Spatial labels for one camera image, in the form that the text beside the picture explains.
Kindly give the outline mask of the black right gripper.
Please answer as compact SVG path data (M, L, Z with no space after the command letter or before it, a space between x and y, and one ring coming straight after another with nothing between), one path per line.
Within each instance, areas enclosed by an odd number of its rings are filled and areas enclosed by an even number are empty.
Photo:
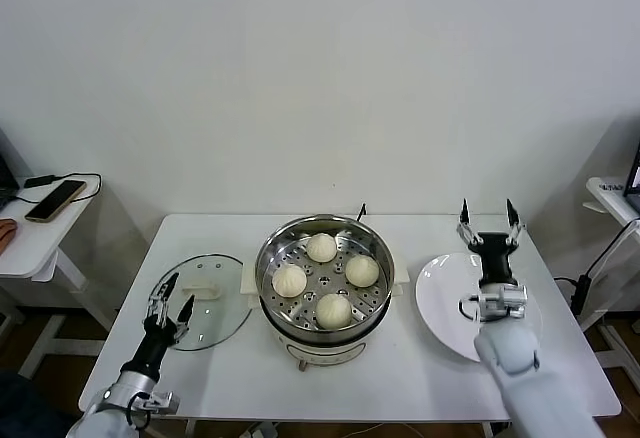
M526 225L521 222L520 215L510 199L506 200L506 211L510 227L508 234L502 232L478 233L470 224L467 200L463 200L457 233L462 241L472 248L472 252L480 258L482 269L480 287L492 284L516 285L509 256L518 248L520 235Z

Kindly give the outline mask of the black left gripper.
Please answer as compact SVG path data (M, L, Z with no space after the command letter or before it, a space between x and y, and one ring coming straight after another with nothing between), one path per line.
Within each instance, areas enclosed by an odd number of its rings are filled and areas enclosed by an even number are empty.
M144 337L133 358L122 365L122 372L159 376L167 349L188 333L195 302L194 295L191 295L182 306L176 323L167 319L168 300L175 289L178 277L178 272L163 277L150 293L143 321Z

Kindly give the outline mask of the person's bare hand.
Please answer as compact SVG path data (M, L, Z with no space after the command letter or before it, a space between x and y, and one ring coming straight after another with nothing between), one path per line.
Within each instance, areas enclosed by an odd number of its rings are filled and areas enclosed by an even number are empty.
M18 229L18 224L13 219L0 220L0 254L6 250L14 239Z

